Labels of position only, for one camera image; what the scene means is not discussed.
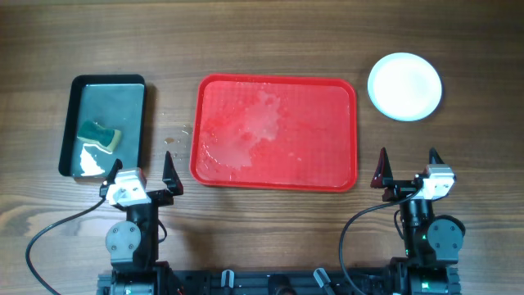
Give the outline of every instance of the wood grain surface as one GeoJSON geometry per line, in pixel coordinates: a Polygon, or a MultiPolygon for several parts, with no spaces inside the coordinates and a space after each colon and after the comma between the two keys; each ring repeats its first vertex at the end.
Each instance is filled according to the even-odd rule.
{"type": "MultiPolygon", "coordinates": [[[[58,174],[70,83],[81,74],[139,73],[149,83],[148,188],[164,153],[185,194],[160,209],[176,270],[338,269],[343,224],[381,203],[369,187],[385,146],[395,177],[412,178],[436,147],[458,176],[436,214],[468,228],[464,294],[524,293],[524,6],[495,1],[198,1],[0,7],[0,293],[40,294],[25,264],[43,227],[90,207],[99,184],[58,174]],[[413,52],[439,71],[445,95],[419,122],[390,120],[369,101],[369,71],[413,52]],[[338,77],[358,92],[359,181],[348,193],[207,188],[188,172],[197,87],[214,72],[338,77]],[[166,144],[166,138],[174,138],[166,144]]],[[[364,216],[346,242],[351,265],[402,256],[394,209],[364,216]]],[[[66,294],[93,294],[111,269],[106,231],[124,214],[104,204],[54,229],[32,252],[66,294]]]]}

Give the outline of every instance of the dark tray with sponge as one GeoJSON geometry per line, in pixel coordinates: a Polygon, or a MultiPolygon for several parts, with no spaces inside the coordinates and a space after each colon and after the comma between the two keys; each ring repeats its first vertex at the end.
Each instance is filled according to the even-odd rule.
{"type": "Polygon", "coordinates": [[[140,166],[146,83],[141,75],[80,75],[73,80],[58,170],[105,177],[119,158],[140,166]]]}

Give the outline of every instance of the tray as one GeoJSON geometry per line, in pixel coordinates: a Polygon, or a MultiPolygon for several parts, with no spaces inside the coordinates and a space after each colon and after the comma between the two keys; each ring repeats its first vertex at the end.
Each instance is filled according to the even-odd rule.
{"type": "Polygon", "coordinates": [[[342,79],[214,74],[190,171],[201,184],[344,192],[357,179],[356,94],[342,79]]]}
{"type": "Polygon", "coordinates": [[[115,159],[124,168],[140,166],[146,84],[141,75],[80,75],[71,85],[58,171],[75,178],[104,177],[115,159]],[[90,120],[122,132],[112,153],[77,139],[90,120]]]}

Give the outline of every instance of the sponge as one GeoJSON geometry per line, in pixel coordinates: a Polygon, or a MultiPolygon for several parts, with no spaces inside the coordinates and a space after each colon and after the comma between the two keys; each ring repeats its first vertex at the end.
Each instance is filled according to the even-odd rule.
{"type": "Polygon", "coordinates": [[[122,138],[122,132],[100,126],[87,120],[80,126],[76,137],[85,143],[95,144],[105,152],[113,153],[122,138]]]}

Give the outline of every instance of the black tray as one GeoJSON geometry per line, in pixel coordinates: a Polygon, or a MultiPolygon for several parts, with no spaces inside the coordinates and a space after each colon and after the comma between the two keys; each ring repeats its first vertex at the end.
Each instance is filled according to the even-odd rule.
{"type": "Polygon", "coordinates": [[[118,157],[124,168],[139,167],[146,106],[141,75],[80,75],[73,80],[58,171],[64,176],[104,177],[118,157]],[[85,120],[122,131],[109,154],[76,138],[85,120]]]}

